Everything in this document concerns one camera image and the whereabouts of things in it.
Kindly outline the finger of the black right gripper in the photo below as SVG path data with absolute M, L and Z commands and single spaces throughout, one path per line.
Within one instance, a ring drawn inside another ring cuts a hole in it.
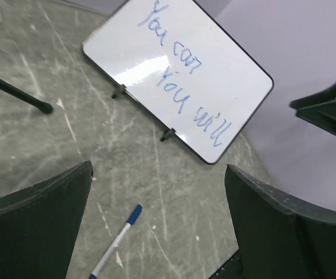
M 320 103 L 332 101 L 335 98 L 336 98 L 336 82 L 320 92 L 291 101 L 289 103 L 289 106 L 290 108 L 298 110 L 308 106 L 313 106 Z
M 336 99 L 297 109 L 295 116 L 336 136 Z

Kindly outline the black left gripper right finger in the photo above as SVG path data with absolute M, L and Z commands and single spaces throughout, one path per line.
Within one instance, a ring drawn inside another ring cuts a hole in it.
M 259 181 L 235 165 L 224 178 L 238 278 L 336 278 L 336 211 Z

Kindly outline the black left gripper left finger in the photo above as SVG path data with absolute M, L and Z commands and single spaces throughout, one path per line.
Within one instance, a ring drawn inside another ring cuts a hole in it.
M 0 197 L 0 278 L 65 278 L 91 188 L 81 162 Z

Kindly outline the black perforated music stand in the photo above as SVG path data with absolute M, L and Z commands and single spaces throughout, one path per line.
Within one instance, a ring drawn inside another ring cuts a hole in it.
M 48 115 L 53 112 L 53 106 L 49 103 L 43 102 L 24 91 L 14 87 L 13 85 L 7 83 L 6 81 L 3 81 L 0 79 L 0 90 L 37 108 L 42 113 Z

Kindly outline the white whiteboard black frame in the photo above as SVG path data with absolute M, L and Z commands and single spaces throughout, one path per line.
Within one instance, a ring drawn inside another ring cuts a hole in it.
M 274 85 L 195 1 L 127 1 L 82 48 L 208 164 L 220 159 Z

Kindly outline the white whiteboard marker pen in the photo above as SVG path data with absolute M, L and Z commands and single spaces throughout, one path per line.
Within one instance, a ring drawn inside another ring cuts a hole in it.
M 115 237 L 113 242 L 109 245 L 106 252 L 102 255 L 99 262 L 94 267 L 93 271 L 90 273 L 89 279 L 98 278 L 98 276 L 99 276 L 101 270 L 103 269 L 103 267 L 105 266 L 107 260 L 110 258 L 110 256 L 112 255 L 113 252 L 117 251 L 119 243 L 121 242 L 121 240 L 123 239 L 123 237 L 125 236 L 125 234 L 127 233 L 127 231 L 129 230 L 130 227 L 131 227 L 131 225 L 129 225 L 128 223 L 125 223 L 124 227 L 117 234 L 117 236 Z

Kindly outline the blue marker cap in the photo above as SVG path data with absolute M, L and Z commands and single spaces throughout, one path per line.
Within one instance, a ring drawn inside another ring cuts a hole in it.
M 142 205 L 141 204 L 138 204 L 135 209 L 133 210 L 133 212 L 131 213 L 130 217 L 127 219 L 126 223 L 128 223 L 129 225 L 133 225 L 138 217 L 140 216 L 142 212 Z

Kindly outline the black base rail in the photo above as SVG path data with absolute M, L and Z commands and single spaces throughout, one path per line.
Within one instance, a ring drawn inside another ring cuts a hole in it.
M 241 252 L 236 251 L 209 279 L 243 279 Z

